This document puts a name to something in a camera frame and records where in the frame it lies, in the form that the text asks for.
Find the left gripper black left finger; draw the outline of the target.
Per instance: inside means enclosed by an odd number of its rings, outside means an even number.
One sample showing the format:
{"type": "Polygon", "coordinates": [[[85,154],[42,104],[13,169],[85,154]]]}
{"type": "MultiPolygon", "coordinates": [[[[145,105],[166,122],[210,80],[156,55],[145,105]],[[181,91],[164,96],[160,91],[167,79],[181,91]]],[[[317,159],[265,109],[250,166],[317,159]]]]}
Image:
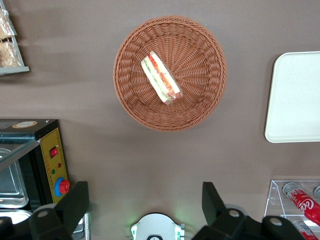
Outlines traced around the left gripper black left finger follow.
{"type": "Polygon", "coordinates": [[[77,182],[54,207],[44,205],[32,214],[28,220],[32,239],[71,240],[89,202],[88,182],[77,182]]]}

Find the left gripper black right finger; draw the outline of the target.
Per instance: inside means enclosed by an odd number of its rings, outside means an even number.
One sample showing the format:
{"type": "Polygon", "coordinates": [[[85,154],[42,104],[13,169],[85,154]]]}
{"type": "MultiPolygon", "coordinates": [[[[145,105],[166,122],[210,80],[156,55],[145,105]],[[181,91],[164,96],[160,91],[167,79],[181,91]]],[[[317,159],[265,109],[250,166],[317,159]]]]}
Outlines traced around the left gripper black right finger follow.
{"type": "Polygon", "coordinates": [[[226,207],[212,182],[202,184],[202,211],[207,225],[194,240],[264,240],[262,224],[243,211],[226,207]]]}

